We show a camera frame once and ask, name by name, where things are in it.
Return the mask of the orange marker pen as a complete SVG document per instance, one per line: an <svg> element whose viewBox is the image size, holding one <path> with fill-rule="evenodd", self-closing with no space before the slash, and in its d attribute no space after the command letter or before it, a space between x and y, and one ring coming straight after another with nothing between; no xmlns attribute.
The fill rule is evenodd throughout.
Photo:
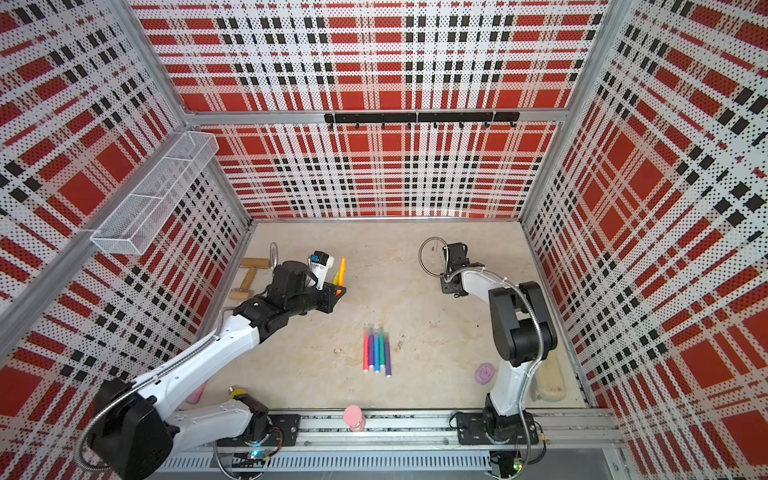
<svg viewBox="0 0 768 480"><path fill-rule="evenodd" d="M341 265L339 267L339 270L334 277L334 285L336 286L337 296L342 295L342 288L345 285L345 275L346 275L346 258L343 257L341 260Z"/></svg>

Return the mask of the violet marker pen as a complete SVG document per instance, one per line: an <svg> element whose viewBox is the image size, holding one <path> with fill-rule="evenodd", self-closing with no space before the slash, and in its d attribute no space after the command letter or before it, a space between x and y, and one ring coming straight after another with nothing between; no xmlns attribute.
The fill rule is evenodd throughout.
<svg viewBox="0 0 768 480"><path fill-rule="evenodd" d="M384 335L384 358L385 358L385 375L387 378L392 377L392 355L391 355L391 343L388 334Z"/></svg>

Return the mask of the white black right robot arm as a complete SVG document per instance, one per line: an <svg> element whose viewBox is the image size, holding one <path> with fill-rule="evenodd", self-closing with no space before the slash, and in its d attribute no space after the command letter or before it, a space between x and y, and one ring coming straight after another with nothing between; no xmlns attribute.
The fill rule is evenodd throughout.
<svg viewBox="0 0 768 480"><path fill-rule="evenodd" d="M486 396L477 438L464 444L539 442L532 415L525 408L533 377L549 352L557 347L541 287L536 282L513 284L468 258L468 246L442 247L445 270L438 276L442 292L455 297L474 295L489 307L492 337L500 357L496 380Z"/></svg>

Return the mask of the pink marker pen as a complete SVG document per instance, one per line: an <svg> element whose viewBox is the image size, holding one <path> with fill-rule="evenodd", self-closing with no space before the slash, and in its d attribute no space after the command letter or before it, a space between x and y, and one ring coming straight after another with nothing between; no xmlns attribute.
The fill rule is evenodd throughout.
<svg viewBox="0 0 768 480"><path fill-rule="evenodd" d="M371 368L370 364L370 330L365 329L363 332L363 355L362 355L362 368L364 372L368 372Z"/></svg>

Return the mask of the blue marker pen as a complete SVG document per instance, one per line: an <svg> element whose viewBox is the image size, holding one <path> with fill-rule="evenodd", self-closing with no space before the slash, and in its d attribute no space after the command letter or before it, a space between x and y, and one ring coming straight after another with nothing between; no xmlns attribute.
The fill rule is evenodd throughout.
<svg viewBox="0 0 768 480"><path fill-rule="evenodd" d="M375 335L372 330L369 330L368 337L367 337L367 366L369 370L373 370L376 366L375 353L376 353Z"/></svg>

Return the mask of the green marker pen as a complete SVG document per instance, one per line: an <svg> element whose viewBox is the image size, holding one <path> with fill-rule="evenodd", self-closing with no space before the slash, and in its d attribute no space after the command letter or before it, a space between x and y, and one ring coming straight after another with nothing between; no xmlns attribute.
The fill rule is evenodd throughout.
<svg viewBox="0 0 768 480"><path fill-rule="evenodd" d="M378 328L375 331L375 354L374 354L374 370L377 373L381 373L385 370L386 360L385 360L385 341L383 338L383 329Z"/></svg>

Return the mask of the wooden roller tool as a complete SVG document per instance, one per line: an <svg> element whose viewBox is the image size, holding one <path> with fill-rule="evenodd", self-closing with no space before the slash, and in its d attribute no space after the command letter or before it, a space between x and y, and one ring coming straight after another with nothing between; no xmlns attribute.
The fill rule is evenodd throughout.
<svg viewBox="0 0 768 480"><path fill-rule="evenodd" d="M241 260L239 267L246 270L245 276L240 286L230 291L228 299L242 302L254 295L251 285L258 271L270 269L271 263L268 258L246 257Z"/></svg>

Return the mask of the yellow round object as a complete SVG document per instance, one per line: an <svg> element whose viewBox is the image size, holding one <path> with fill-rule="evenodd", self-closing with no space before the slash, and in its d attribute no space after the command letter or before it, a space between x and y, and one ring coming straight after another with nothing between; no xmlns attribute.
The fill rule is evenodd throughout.
<svg viewBox="0 0 768 480"><path fill-rule="evenodd" d="M232 386L229 388L229 397L233 400L243 401L248 397L248 392L244 388Z"/></svg>

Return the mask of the beige oval object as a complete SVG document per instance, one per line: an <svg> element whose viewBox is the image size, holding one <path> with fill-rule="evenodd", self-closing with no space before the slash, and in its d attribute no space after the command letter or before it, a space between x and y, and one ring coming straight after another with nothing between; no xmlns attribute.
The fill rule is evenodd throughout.
<svg viewBox="0 0 768 480"><path fill-rule="evenodd" d="M567 388L558 359L550 354L540 363L535 376L535 398L550 403L565 399Z"/></svg>

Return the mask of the left base circuit board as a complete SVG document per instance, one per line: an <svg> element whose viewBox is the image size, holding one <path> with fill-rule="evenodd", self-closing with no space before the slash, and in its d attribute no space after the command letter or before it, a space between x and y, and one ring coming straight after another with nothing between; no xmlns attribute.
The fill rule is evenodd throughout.
<svg viewBox="0 0 768 480"><path fill-rule="evenodd" d="M261 468L265 467L273 457L274 450L255 449L249 452L236 452L233 454L232 466L234 468Z"/></svg>

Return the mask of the base circuit board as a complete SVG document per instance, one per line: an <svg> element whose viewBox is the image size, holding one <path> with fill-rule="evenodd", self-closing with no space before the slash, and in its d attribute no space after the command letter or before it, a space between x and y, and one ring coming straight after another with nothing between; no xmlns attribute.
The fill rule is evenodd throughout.
<svg viewBox="0 0 768 480"><path fill-rule="evenodd" d="M512 480L519 477L528 464L529 461L519 452L491 451L487 474L492 479Z"/></svg>
<svg viewBox="0 0 768 480"><path fill-rule="evenodd" d="M274 450L255 449L249 452L236 452L233 454L232 466L234 468L261 468L265 467L273 457Z"/></svg>

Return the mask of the right base circuit board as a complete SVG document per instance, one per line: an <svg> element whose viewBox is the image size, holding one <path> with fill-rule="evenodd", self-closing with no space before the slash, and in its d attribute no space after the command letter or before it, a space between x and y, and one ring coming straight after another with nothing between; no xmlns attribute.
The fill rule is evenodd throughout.
<svg viewBox="0 0 768 480"><path fill-rule="evenodd" d="M519 452L491 451L487 474L492 479L512 480L519 477L528 464L529 461Z"/></svg>

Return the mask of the pink cylinder on rail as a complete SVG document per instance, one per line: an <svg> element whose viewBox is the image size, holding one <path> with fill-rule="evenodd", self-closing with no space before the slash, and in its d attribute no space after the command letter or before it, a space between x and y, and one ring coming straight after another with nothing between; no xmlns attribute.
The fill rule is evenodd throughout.
<svg viewBox="0 0 768 480"><path fill-rule="evenodd" d="M366 417L358 405L349 405L343 412L343 421L350 431L358 433L366 428Z"/></svg>

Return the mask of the pink cylinder near left wall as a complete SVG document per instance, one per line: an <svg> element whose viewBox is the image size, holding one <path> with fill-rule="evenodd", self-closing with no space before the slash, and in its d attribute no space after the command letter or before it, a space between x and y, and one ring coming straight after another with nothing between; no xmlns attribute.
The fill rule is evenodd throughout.
<svg viewBox="0 0 768 480"><path fill-rule="evenodd" d="M187 396L185 402L187 404L189 404L189 405L196 405L196 404L198 404L200 399L201 399L201 397L202 397L202 395L203 395L203 393L204 393L204 391L205 391L206 385L207 385L207 383L204 382L199 387L197 387L195 390L193 390Z"/></svg>

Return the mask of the black hook rail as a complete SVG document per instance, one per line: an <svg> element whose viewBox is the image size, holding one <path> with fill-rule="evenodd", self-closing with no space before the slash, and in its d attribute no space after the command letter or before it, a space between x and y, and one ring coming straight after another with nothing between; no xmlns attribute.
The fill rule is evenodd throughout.
<svg viewBox="0 0 768 480"><path fill-rule="evenodd" d="M509 123L515 125L521 117L517 111L478 111L478 112L395 112L395 113L328 113L324 120L328 125L363 124L413 124L413 123Z"/></svg>

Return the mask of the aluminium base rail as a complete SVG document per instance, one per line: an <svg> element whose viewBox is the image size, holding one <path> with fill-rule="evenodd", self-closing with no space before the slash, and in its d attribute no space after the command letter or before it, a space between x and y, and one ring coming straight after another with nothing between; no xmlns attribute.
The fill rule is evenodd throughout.
<svg viewBox="0 0 768 480"><path fill-rule="evenodd" d="M534 409L540 430L535 463L524 479L631 479L624 443L605 409ZM287 445L223 443L216 459L210 447L196 447L167 460L158 479L232 477L278 478L478 478L491 479L489 453L512 445L464 444L482 430L478 410L366 410L366 428L352 432L339 410L283 410ZM274 450L265 467L234 468L233 454Z"/></svg>

